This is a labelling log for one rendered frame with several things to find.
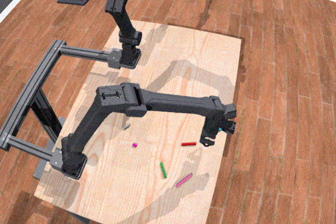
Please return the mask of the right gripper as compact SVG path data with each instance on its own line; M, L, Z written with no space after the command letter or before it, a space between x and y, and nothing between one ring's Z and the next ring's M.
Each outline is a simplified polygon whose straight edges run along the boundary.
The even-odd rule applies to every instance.
M217 124L218 125L218 124ZM215 126L217 126L215 125ZM204 145L204 147L209 147L209 146L213 146L215 144L215 141L211 141L210 139L206 139L205 137L209 137L213 140L216 139L216 135L215 134L210 134L210 129L211 127L215 127L215 126L210 126L206 123L206 117L205 117L205 121L204 121L204 125L202 128L202 132L201 132L201 137L200 137L200 143ZM206 145L207 144L207 145Z

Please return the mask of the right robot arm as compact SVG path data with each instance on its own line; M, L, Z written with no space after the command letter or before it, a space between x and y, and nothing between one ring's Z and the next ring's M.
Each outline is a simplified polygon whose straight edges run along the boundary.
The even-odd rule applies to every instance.
M210 126L218 124L211 127L210 134L217 135L219 128L228 135L235 132L236 122L229 119L236 118L237 110L233 103L222 104L217 96L198 98L157 93L141 89L139 83L131 82L98 87L96 94L75 132L61 139L61 171L75 178L79 176L86 159L82 153L85 145L112 112L136 118L142 118L147 111L197 114L205 116Z

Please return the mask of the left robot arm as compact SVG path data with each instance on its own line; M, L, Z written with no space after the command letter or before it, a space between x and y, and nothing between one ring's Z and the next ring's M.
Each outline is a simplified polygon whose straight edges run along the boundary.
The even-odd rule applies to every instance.
M128 0L107 0L105 12L112 15L120 29L118 35L119 42L122 43L122 56L119 63L133 67L141 52L136 46L139 46L141 43L142 32L136 31L132 26L128 14L124 9L127 1Z

